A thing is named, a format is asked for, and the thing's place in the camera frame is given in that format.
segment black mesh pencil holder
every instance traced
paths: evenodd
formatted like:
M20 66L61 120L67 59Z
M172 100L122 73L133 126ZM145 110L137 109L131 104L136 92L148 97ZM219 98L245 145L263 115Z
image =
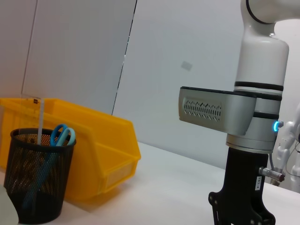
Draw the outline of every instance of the black mesh pencil holder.
M37 145L37 128L11 132L4 187L17 210L19 223L43 224L61 212L74 145L50 146L52 130L43 129Z

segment yellow plastic bin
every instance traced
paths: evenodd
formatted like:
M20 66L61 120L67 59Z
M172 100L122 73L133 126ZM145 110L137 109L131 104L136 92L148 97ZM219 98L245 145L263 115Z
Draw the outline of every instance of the yellow plastic bin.
M141 154L130 121L59 99L45 98L44 101L43 128L54 129L65 123L76 132L77 144L67 182L67 199L90 199L108 192L135 174ZM22 115L19 98L0 98L0 106L0 166L6 168L10 132L20 128L20 124L35 123L37 127L37 121L30 118L36 118L38 111L33 99L27 99L27 110L22 111ZM28 120L28 123L20 123L21 119Z

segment ventilation slot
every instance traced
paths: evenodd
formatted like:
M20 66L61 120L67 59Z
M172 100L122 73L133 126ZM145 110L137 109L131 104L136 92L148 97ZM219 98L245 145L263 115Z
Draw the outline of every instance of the ventilation slot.
M187 116L193 116L203 120L212 120L215 122L220 122L221 120L222 108L220 105L187 100L183 109Z

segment white table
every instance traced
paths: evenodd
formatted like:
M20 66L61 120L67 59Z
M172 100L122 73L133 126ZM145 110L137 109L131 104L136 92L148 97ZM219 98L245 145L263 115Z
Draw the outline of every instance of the white table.
M208 203L225 171L140 143L136 175L119 188L76 207L64 203L50 225L213 225ZM3 183L4 174L0 173ZM300 220L300 194L265 184L263 200L276 225Z

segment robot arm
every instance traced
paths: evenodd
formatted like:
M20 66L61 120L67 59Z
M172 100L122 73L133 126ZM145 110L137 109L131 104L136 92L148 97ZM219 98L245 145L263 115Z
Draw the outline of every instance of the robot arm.
M293 121L285 125L280 146L277 149L277 172L282 173L290 156L290 148L295 140L299 141L300 134L300 104L297 106Z
M300 193L300 153L297 152L296 163L292 167L292 191Z
M266 166L277 136L273 125L279 118L289 52L287 43L274 37L274 27L278 21L300 18L300 0L241 0L241 12L244 35L234 91L182 87L179 116L181 121L227 133L224 185L209 194L215 225L274 225L262 195L265 176L278 181L283 176ZM287 124L280 167L298 138L298 116L299 112ZM298 168L300 173L300 154Z

